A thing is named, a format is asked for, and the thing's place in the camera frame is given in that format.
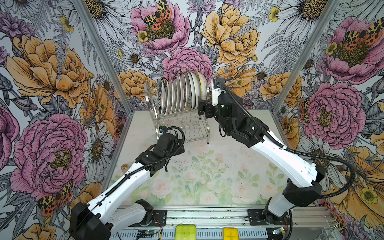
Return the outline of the chrome wire dish rack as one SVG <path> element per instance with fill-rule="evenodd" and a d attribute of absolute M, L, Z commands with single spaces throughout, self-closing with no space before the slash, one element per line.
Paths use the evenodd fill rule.
<path fill-rule="evenodd" d="M 197 110 L 165 115 L 161 113 L 160 89 L 160 87 L 150 88 L 145 83 L 145 100 L 155 127 L 156 139 L 159 139 L 165 128 L 176 126 L 184 131 L 187 143 L 205 141 L 209 144 L 211 140 L 209 123 L 205 117 L 198 115 Z"/>

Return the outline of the green red rimmed white plate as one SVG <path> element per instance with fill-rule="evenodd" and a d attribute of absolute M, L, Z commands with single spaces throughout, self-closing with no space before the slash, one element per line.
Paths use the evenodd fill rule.
<path fill-rule="evenodd" d="M 167 114 L 167 100 L 168 100 L 168 93 L 167 93 L 167 87 L 168 87 L 168 80 L 166 78 L 162 78 L 162 84 L 161 84 L 161 115 Z"/>

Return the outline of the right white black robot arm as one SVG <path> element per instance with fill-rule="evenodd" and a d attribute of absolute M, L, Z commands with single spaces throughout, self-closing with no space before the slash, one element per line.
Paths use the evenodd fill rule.
<path fill-rule="evenodd" d="M 214 118 L 222 137 L 230 136 L 269 159 L 288 177 L 282 193 L 271 197 L 256 219 L 274 224 L 294 207 L 307 207 L 320 198 L 320 181 L 325 169 L 303 160 L 284 145 L 269 127 L 245 109 L 243 100 L 236 96 L 223 81 L 214 84 L 212 98 L 208 88 L 201 87 L 197 95 L 200 116 Z"/>

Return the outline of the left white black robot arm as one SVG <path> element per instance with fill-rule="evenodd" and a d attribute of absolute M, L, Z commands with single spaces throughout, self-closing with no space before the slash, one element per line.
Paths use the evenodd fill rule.
<path fill-rule="evenodd" d="M 148 225 L 153 215 L 148 202 L 139 200 L 123 211 L 117 209 L 141 184 L 166 169 L 171 157 L 183 154 L 184 143 L 183 130 L 168 127 L 112 186 L 87 204 L 79 202 L 72 208 L 69 236 L 75 240 L 108 240 L 131 225 Z"/>

